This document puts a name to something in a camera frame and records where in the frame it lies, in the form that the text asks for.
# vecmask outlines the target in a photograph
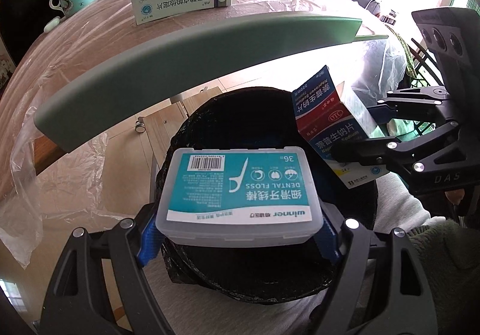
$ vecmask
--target mug handle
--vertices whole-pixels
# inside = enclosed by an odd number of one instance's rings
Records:
[[[53,6],[53,0],[50,0],[50,3],[49,3],[50,7],[54,10],[60,10],[62,13],[63,13],[63,9],[62,9],[62,6],[60,6],[60,0],[58,0],[58,5],[57,6]]]

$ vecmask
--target teal label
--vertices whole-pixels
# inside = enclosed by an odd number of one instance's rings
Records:
[[[310,221],[296,153],[183,154],[167,220],[213,224]]]

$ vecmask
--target blue gripper pad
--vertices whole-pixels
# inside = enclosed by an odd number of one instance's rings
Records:
[[[318,247],[318,251],[320,251],[320,255],[328,259],[333,265],[342,259],[342,254],[338,249],[337,232],[325,214],[323,214],[323,226],[313,236],[313,239]]]
[[[165,235],[155,226],[156,217],[157,214],[152,216],[142,233],[140,252],[137,255],[138,262],[142,267],[145,267],[150,260],[157,257],[160,246],[165,240]]]

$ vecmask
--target barcode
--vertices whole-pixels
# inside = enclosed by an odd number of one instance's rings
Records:
[[[223,171],[225,155],[191,155],[187,171]]]

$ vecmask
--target round blue logo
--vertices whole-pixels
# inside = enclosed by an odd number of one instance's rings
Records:
[[[142,14],[149,15],[152,12],[152,7],[150,5],[145,5],[142,7]]]

